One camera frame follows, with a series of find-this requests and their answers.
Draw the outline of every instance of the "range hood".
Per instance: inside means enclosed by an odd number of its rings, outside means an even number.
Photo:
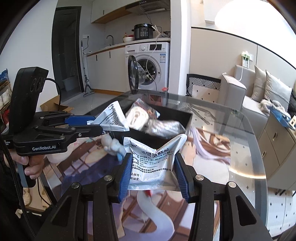
[[[170,0],[145,0],[126,5],[126,10],[138,15],[170,10]]]

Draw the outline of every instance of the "kitchen faucet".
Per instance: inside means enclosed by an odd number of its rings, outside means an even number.
[[[112,37],[112,45],[114,45],[114,38],[113,38],[113,36],[112,36],[112,35],[108,35],[108,36],[106,37],[106,39],[107,39],[108,37]]]

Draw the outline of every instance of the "human hand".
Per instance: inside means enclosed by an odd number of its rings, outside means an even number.
[[[43,160],[44,155],[27,157],[27,156],[19,156],[15,152],[15,150],[9,150],[9,152],[12,159],[15,162],[20,163],[24,166],[29,164],[29,167],[26,167],[26,169],[24,170],[26,176],[30,176],[31,179],[36,179],[41,175],[43,171],[43,165],[44,165],[44,160]],[[4,161],[6,165],[9,166],[5,155],[4,155]]]

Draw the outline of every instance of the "black box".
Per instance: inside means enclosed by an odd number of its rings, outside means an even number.
[[[191,123],[191,118],[192,118],[191,113],[170,109],[164,106],[157,106],[153,104],[148,104],[148,105],[160,113],[160,117],[158,118],[158,120],[160,121],[178,121],[181,123],[181,125],[185,129],[187,129]],[[132,105],[129,105],[122,109],[124,115],[128,112],[131,106]],[[137,131],[132,128],[130,128],[130,131],[124,131],[124,132],[114,131],[110,135],[118,139],[121,144],[123,144],[124,137],[131,137],[153,149],[159,149],[160,147],[162,147],[164,144],[166,144],[172,139],[172,138],[164,139],[158,136],[152,136],[152,135],[146,134],[143,131]]]

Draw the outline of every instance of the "screw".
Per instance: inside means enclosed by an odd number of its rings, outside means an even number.
[[[78,188],[79,185],[80,185],[80,183],[78,183],[78,182],[74,182],[74,183],[72,183],[71,187],[72,187],[72,188]]]
[[[198,180],[198,181],[202,181],[204,179],[204,176],[198,174],[198,175],[195,176],[195,179]]]
[[[106,175],[106,176],[104,176],[104,180],[105,181],[111,181],[112,180],[112,176],[111,175]]]
[[[229,182],[228,185],[231,187],[231,188],[235,188],[237,186],[237,184],[235,182]]]

